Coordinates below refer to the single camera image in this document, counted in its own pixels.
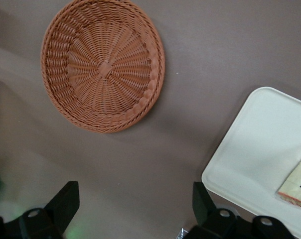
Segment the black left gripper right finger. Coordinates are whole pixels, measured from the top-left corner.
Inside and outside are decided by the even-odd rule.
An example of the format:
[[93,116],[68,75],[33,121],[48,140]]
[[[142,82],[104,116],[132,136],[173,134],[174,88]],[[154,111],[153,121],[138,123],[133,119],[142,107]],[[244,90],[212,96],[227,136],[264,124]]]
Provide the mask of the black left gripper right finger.
[[201,182],[193,183],[192,208],[197,225],[189,239],[239,239],[237,216],[227,208],[218,208]]

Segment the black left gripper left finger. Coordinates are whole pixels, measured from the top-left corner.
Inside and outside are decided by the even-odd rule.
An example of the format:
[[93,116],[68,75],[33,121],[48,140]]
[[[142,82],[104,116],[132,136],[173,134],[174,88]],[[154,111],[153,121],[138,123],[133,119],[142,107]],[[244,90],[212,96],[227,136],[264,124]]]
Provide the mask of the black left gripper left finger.
[[62,239],[79,209],[79,184],[69,181],[43,208],[33,208],[19,217],[23,239]]

